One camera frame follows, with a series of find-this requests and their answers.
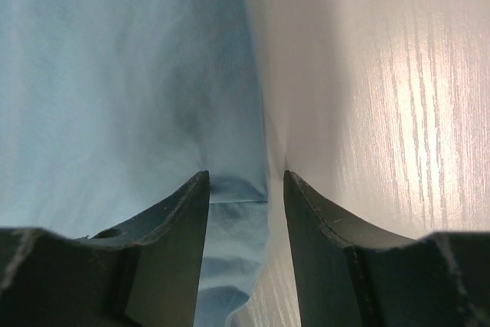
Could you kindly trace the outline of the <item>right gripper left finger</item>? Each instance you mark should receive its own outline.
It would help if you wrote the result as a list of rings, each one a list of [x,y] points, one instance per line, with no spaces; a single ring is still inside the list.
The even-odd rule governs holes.
[[[91,238],[35,227],[1,231],[3,326],[190,326],[210,179]]]

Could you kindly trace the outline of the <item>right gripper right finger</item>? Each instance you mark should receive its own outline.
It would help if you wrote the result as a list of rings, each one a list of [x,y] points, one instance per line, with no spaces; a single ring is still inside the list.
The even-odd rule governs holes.
[[[489,235],[413,240],[321,196],[296,173],[283,197],[304,326],[487,326]]]

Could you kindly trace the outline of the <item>light blue t shirt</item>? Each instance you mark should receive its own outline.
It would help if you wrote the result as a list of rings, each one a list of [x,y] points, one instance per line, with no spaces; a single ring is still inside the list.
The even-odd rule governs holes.
[[[2,226],[95,234],[201,170],[194,323],[229,326],[268,238],[244,0],[1,0]]]

